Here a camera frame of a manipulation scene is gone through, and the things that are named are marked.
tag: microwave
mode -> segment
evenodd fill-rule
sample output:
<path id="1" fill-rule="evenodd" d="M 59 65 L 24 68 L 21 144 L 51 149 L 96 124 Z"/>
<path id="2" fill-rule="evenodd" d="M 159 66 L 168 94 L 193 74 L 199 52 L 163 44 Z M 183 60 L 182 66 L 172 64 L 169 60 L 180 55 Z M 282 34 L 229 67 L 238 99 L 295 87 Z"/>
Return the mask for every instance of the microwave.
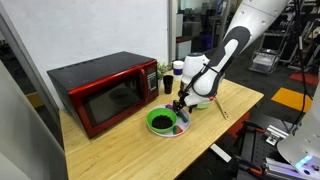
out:
<path id="1" fill-rule="evenodd" d="M 157 61 L 120 52 L 47 72 L 65 110 L 89 138 L 130 116 L 158 95 Z"/>

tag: black cable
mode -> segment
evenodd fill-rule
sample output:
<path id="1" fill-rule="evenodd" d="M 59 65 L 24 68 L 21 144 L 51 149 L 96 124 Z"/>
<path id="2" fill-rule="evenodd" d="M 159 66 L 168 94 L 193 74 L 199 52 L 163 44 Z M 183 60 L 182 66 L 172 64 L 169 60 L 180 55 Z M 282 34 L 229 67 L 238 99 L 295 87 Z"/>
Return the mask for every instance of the black cable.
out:
<path id="1" fill-rule="evenodd" d="M 313 58 L 313 60 L 315 59 L 315 56 L 314 56 L 314 45 L 315 45 L 315 41 L 314 41 L 314 38 L 313 38 L 313 30 L 311 31 L 311 38 L 312 38 L 312 43 L 311 43 L 311 48 L 312 48 L 312 58 Z M 311 95 L 310 95 L 310 93 L 309 93 L 309 91 L 308 91 L 308 89 L 307 89 L 307 85 L 305 84 L 305 88 L 306 88 L 306 93 L 307 93 L 307 95 L 309 96 L 309 98 L 311 99 L 311 100 L 313 100 L 313 98 L 311 97 Z"/>
<path id="2" fill-rule="evenodd" d="M 306 100 L 306 95 L 307 95 L 307 85 L 306 85 L 306 78 L 305 78 L 305 72 L 304 72 L 304 59 L 302 57 L 302 42 L 301 42 L 301 19 L 300 19 L 300 1 L 299 0 L 294 0 L 294 9 L 295 9 L 295 18 L 296 18 L 296 31 L 299 37 L 298 43 L 299 43 L 299 50 L 298 50 L 298 56 L 300 60 L 300 68 L 301 68 L 301 74 L 302 74 L 302 84 L 303 84 L 303 101 L 302 101 L 302 108 L 299 113 L 299 116 L 297 119 L 294 121 L 292 124 L 290 131 L 293 129 L 294 125 L 297 125 L 300 121 L 301 116 L 303 115 L 303 111 L 305 108 L 305 100 Z"/>
<path id="3" fill-rule="evenodd" d="M 212 70 L 213 72 L 217 73 L 217 75 L 221 74 L 221 72 L 216 71 L 215 69 L 211 68 L 210 66 L 208 66 L 205 63 L 203 64 L 203 66 L 205 66 L 205 68 L 208 68 L 208 69 Z M 204 74 L 204 72 L 206 71 L 205 68 L 202 68 L 195 76 L 193 76 L 190 83 L 185 88 L 184 93 L 187 93 L 189 91 L 189 89 L 193 86 L 193 84 Z"/>
<path id="4" fill-rule="evenodd" d="M 289 130 L 287 124 L 283 120 L 281 120 L 281 122 L 284 125 L 284 127 L 286 128 L 287 133 L 290 133 L 290 130 Z"/>

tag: bowl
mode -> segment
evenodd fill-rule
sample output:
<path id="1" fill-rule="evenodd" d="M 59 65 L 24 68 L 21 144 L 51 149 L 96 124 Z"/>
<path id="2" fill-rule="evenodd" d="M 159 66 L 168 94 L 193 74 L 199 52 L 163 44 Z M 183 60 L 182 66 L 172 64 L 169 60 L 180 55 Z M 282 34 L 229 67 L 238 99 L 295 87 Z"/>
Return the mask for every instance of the bowl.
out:
<path id="1" fill-rule="evenodd" d="M 211 102 L 200 103 L 197 105 L 197 108 L 198 109 L 206 109 L 209 107 L 210 104 L 211 104 Z"/>
<path id="2" fill-rule="evenodd" d="M 165 129 L 159 129 L 156 127 L 152 126 L 152 122 L 153 120 L 157 117 L 157 116 L 167 116 L 168 118 L 171 119 L 172 121 L 172 126 L 165 128 Z M 157 109 L 153 109 L 151 110 L 148 115 L 147 115 L 147 125 L 149 126 L 150 129 L 152 129 L 154 132 L 157 133 L 167 133 L 169 131 L 172 131 L 173 127 L 175 126 L 177 122 L 177 115 L 176 113 L 174 113 L 172 110 L 167 109 L 167 108 L 157 108 Z"/>

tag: wooden table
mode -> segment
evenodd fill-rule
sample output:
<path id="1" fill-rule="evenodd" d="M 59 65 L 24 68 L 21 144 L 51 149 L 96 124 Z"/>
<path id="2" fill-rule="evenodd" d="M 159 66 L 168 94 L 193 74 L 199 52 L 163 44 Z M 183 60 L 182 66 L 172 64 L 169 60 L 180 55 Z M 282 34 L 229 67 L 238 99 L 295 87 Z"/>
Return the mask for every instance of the wooden table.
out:
<path id="1" fill-rule="evenodd" d="M 71 180 L 173 179 L 196 160 L 262 97 L 228 80 L 219 87 L 219 101 L 229 113 L 225 120 L 216 102 L 207 109 L 194 109 L 190 127 L 181 136 L 164 138 L 146 126 L 146 115 L 155 106 L 178 98 L 179 83 L 166 95 L 89 140 L 70 116 L 60 112 L 65 154 Z"/>

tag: small cup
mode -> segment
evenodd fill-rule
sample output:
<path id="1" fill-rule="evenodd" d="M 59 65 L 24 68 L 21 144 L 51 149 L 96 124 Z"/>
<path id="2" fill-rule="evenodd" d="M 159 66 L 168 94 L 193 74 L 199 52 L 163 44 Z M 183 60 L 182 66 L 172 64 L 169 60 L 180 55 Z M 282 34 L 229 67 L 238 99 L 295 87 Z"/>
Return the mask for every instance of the small cup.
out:
<path id="1" fill-rule="evenodd" d="M 171 94 L 172 84 L 173 84 L 173 76 L 171 76 L 171 75 L 163 76 L 163 84 L 164 84 L 164 93 Z"/>
<path id="2" fill-rule="evenodd" d="M 173 62 L 173 79 L 175 81 L 181 81 L 183 66 L 184 66 L 183 61 L 174 61 Z"/>

